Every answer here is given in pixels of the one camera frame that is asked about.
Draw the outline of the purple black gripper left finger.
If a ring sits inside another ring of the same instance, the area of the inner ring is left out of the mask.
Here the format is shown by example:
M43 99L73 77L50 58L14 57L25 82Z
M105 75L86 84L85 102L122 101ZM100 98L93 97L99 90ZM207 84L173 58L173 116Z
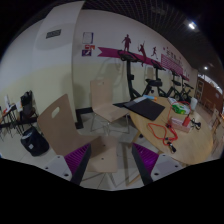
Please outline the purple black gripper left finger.
M79 185L91 156L91 145L86 144L65 156L65 161L72 173L71 182Z

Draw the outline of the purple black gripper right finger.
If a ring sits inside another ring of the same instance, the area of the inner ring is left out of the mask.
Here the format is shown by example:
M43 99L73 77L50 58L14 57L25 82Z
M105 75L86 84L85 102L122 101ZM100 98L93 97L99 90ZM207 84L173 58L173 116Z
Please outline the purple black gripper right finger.
M151 173L159 155L137 143L132 144L132 155L139 170L142 182L148 185L153 182Z

